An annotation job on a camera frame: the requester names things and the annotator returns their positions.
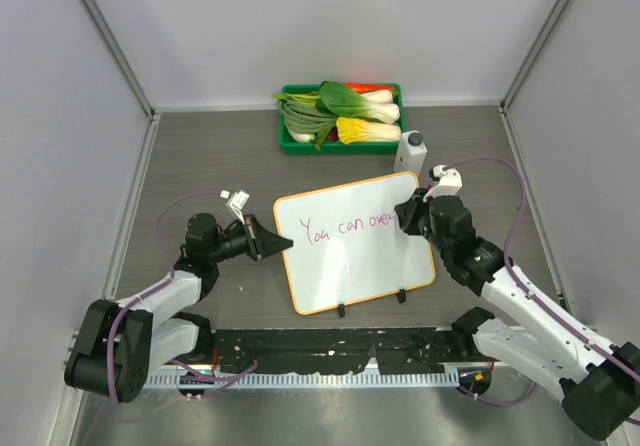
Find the orange-framed whiteboard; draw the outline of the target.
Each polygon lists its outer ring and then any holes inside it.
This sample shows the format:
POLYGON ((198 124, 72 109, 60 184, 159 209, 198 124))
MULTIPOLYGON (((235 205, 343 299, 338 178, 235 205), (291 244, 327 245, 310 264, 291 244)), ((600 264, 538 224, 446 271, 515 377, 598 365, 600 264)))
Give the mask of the orange-framed whiteboard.
POLYGON ((279 235, 294 310, 311 315, 431 285, 433 253, 400 229, 395 206, 419 185, 412 172, 281 197, 279 235))

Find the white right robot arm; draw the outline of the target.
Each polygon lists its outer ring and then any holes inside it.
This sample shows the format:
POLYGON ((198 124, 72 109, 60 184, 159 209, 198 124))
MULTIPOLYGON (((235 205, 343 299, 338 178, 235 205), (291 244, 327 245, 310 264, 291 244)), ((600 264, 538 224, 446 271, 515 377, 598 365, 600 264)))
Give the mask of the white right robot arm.
POLYGON ((457 196, 418 188, 394 208, 400 229, 426 239, 451 278, 518 321, 513 329, 476 307, 452 325, 465 361, 503 362, 545 389, 583 433, 606 440, 639 408, 639 348, 617 345, 536 287, 497 245, 479 236, 457 196))

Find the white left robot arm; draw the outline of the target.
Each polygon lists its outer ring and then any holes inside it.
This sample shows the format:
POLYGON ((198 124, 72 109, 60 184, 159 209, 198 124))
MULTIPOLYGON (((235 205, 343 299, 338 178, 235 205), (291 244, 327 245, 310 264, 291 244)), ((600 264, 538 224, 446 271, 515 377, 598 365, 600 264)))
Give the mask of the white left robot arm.
POLYGON ((128 298, 90 304, 66 362, 65 384, 129 403, 164 364, 180 356, 205 363, 213 351, 211 323, 187 309, 212 291, 220 263, 238 256, 260 261, 293 245, 252 214, 227 227, 209 213, 192 216, 180 255, 163 279, 128 298))

